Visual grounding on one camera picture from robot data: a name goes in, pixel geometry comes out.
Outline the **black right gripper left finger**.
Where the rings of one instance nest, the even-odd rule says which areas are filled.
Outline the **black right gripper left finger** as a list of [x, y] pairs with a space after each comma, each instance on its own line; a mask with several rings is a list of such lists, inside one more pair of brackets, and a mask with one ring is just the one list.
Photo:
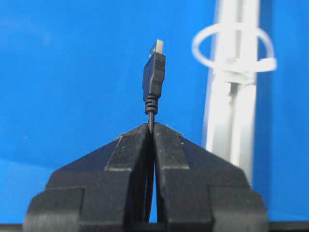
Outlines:
[[150, 217], [147, 124], [54, 171], [29, 205], [26, 232], [124, 232]]

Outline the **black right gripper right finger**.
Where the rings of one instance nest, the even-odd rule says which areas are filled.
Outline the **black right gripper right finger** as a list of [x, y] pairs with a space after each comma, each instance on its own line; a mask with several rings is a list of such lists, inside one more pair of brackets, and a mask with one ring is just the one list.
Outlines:
[[266, 232], [262, 197], [242, 169], [154, 125], [158, 220], [169, 232]]

